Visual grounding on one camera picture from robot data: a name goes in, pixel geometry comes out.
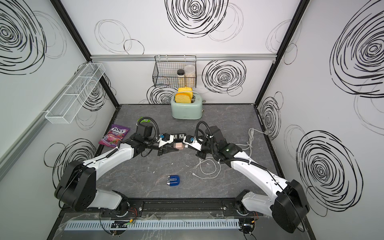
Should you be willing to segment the pink USB charger adapter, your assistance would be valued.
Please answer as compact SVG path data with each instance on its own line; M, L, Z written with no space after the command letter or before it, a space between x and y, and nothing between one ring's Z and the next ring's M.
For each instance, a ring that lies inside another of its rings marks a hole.
M174 143L174 148L176 148L178 150L183 150L184 144L183 143Z

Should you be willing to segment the black power strip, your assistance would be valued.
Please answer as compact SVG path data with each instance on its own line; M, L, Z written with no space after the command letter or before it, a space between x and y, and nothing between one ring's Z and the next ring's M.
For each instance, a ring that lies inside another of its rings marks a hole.
M170 138L177 143L183 142L184 138L186 137L186 134L170 134Z

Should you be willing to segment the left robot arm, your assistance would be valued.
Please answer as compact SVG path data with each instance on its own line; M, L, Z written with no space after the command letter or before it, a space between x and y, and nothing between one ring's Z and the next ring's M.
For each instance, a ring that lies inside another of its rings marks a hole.
M130 210L128 198L116 191L97 189L97 180L119 164L140 155L146 149L159 155L175 152L174 135L160 134L157 125L137 124L136 132L112 150L84 162L70 162L56 187L55 197L73 210L108 209L118 217Z

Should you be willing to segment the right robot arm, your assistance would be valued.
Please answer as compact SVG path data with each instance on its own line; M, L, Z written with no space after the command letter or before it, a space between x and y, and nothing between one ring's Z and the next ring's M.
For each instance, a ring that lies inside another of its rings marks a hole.
M239 145L227 142L217 126L208 127L204 132L196 129L194 136L184 138L184 143L197 154L210 154L218 163L240 172L264 192L258 195L245 191L240 195L242 215L257 212L272 217L288 233L304 225L310 206L298 181L288 181L258 164Z

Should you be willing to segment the green candy packet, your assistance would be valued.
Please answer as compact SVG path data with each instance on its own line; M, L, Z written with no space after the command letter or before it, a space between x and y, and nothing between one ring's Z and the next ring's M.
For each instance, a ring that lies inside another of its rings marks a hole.
M148 118L140 118L138 120L138 124L140 124L140 123L150 123L150 122L151 122L151 120L148 119Z

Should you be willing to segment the purple Fox's candy bag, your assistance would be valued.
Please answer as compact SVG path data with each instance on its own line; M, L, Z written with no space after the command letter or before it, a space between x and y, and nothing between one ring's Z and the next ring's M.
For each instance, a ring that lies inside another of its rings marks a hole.
M99 144L115 148L123 141L130 130L128 127L112 124L108 132L99 141Z

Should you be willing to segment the mint green toaster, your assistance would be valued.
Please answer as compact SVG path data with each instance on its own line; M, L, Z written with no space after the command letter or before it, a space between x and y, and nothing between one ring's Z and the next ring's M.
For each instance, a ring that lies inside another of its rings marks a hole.
M203 98L194 92L192 102L188 104L176 103L174 94L171 98L171 110L174 119L198 120L203 116Z

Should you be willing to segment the yellow sponge toast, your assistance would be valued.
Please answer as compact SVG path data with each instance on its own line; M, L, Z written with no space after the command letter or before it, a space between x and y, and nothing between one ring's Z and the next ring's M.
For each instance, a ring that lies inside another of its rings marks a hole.
M180 104L191 104L193 99L192 88L178 88L178 93L175 95L175 102Z

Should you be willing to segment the dark lid spice jar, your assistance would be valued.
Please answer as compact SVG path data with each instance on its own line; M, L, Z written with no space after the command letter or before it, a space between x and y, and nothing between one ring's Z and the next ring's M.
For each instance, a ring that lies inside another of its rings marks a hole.
M184 88L186 86L185 71L183 69L177 70L177 76L178 76L178 88Z

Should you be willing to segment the white lid plastic jar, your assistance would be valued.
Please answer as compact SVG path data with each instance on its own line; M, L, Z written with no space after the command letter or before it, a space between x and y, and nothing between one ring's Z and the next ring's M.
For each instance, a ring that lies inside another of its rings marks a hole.
M186 65L185 71L185 85L187 88L195 88L196 86L196 67L194 65Z

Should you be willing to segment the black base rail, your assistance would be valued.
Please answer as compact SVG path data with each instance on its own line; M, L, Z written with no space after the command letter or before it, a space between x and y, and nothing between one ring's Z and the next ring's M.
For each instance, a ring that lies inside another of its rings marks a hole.
M285 220L302 220L309 212L309 205L295 196L278 196L269 202L263 195L242 192L236 198L221 199L128 199L123 196L118 206L111 209L103 204L91 205L92 199L79 201L61 199L66 207L76 212L102 210L105 218L134 218L143 212L222 212L224 216L248 216L261 214Z

